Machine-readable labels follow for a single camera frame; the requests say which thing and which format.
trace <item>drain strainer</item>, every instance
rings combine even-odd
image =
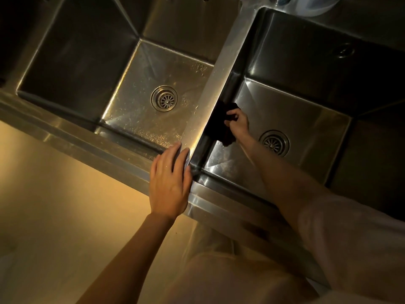
[[[152,106],[160,112],[170,111],[177,103],[177,93],[173,87],[159,86],[153,91],[151,102]]]
[[[281,157],[284,157],[290,149],[290,141],[287,136],[278,130],[266,131],[260,137],[259,142]]]

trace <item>beige floor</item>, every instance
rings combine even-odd
[[[0,245],[16,258],[0,303],[74,303],[149,213],[148,197],[0,122]],[[180,216],[139,303],[177,275],[194,221]]]

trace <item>person's left arm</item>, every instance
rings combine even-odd
[[[136,303],[146,274],[167,232],[187,207],[192,175],[184,170],[189,149],[173,166],[180,143],[155,158],[149,184],[151,213],[124,248],[78,300],[84,303]]]

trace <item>sink bottom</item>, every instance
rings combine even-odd
[[[103,121],[116,130],[167,148],[181,139],[211,71],[211,64],[140,40]],[[158,111],[151,96],[160,86],[170,90],[170,95]],[[174,104],[173,94],[175,105],[165,109],[167,104]]]
[[[282,144],[286,137],[289,147],[284,158],[325,183],[349,116],[248,78],[242,82],[235,102],[249,117],[250,133],[256,140],[269,147],[269,139],[263,135],[279,132],[279,142]],[[257,169],[236,143],[224,147],[216,142],[204,171],[269,200]]]

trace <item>short sleeve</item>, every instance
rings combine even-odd
[[[301,211],[298,229],[335,290],[405,302],[405,223],[329,195]]]

